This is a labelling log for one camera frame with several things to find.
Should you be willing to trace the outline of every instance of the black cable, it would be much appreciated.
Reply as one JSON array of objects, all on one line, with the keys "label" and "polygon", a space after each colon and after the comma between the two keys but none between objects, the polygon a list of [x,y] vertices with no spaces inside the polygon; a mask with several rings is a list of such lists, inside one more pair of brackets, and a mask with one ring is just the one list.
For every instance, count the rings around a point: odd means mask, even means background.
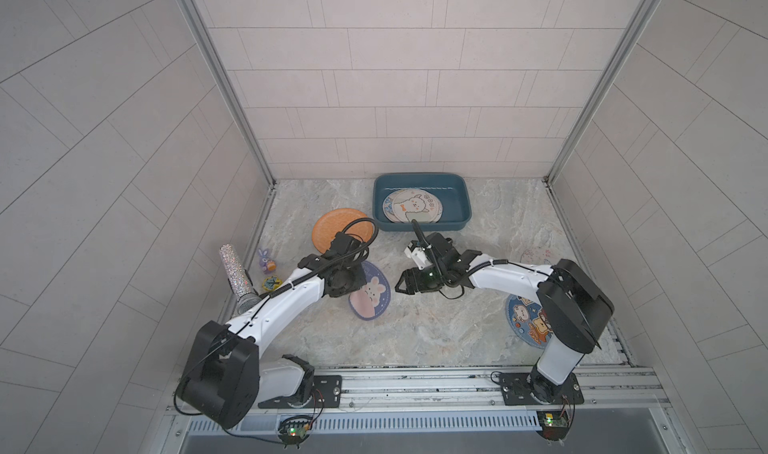
[{"label": "black cable", "polygon": [[224,430],[227,434],[229,434],[232,437],[242,437],[242,438],[245,438],[245,439],[255,439],[257,441],[268,442],[269,444],[279,444],[281,446],[285,445],[284,442],[268,440],[268,439],[264,439],[263,437],[245,436],[244,434],[233,434],[232,432],[229,432],[228,430],[226,430],[223,427],[221,429]]}]

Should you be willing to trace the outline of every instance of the orange plate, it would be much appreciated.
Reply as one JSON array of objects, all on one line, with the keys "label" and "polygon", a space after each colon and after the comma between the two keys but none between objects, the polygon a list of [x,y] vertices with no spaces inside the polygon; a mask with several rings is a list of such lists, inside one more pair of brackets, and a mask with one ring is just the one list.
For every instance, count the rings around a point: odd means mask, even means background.
[{"label": "orange plate", "polygon": [[[315,227],[312,228],[312,244],[320,253],[324,253],[331,247],[331,241],[337,232],[341,232],[341,229],[354,219],[367,217],[357,209],[334,209],[315,222]],[[357,234],[363,240],[368,240],[373,235],[373,225],[370,222],[360,222],[352,226],[347,233]]]}]

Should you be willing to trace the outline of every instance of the small figurine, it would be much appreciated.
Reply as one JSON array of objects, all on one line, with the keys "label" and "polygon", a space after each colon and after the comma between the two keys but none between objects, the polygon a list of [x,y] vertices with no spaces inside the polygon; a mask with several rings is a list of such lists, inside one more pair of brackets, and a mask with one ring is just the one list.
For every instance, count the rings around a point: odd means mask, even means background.
[{"label": "small figurine", "polygon": [[269,276],[266,279],[264,279],[264,282],[261,283],[261,286],[267,291],[272,292],[273,290],[277,289],[283,284],[283,281],[280,280],[278,276]]},{"label": "small figurine", "polygon": [[259,266],[261,266],[261,270],[264,272],[264,274],[277,269],[277,264],[273,259],[270,258],[269,249],[256,249],[256,252],[259,255]]}]

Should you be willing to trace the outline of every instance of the alpaca print plate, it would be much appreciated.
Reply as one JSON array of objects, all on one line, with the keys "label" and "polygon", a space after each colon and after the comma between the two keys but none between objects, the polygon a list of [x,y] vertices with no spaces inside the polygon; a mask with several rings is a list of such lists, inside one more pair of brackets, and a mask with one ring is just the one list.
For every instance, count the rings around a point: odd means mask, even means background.
[{"label": "alpaca print plate", "polygon": [[350,307],[362,320],[374,320],[389,306],[389,282],[384,273],[367,260],[362,262],[367,284],[350,294]]},{"label": "alpaca print plate", "polygon": [[543,349],[552,338],[552,326],[541,306],[524,297],[507,298],[507,320],[515,334],[527,344]]},{"label": "alpaca print plate", "polygon": [[437,222],[442,216],[442,202],[423,189],[396,190],[386,197],[382,209],[392,222]]}]

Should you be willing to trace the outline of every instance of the marble floor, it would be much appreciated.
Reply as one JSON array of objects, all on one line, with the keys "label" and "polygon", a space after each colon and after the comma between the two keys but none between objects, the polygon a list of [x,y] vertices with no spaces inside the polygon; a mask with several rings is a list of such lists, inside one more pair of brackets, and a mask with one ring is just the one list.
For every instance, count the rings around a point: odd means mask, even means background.
[{"label": "marble floor", "polygon": [[[573,251],[537,179],[467,179],[473,217],[446,234],[459,251],[477,249],[527,264],[573,259]],[[282,180],[266,221],[260,248],[270,250],[277,275],[288,277],[296,263],[315,253],[312,226],[324,213],[355,208],[370,215],[372,179]],[[458,300],[440,293],[407,296],[394,292],[401,272],[413,267],[403,250],[413,232],[384,232],[369,260],[387,277],[392,298],[380,317],[361,320],[346,297],[324,297],[298,315],[264,353],[265,360],[295,354],[315,366],[533,365],[542,354],[520,340],[507,322],[507,294],[468,290]],[[260,284],[258,265],[250,268]],[[602,350],[582,364],[618,364],[620,354],[606,331]]]}]

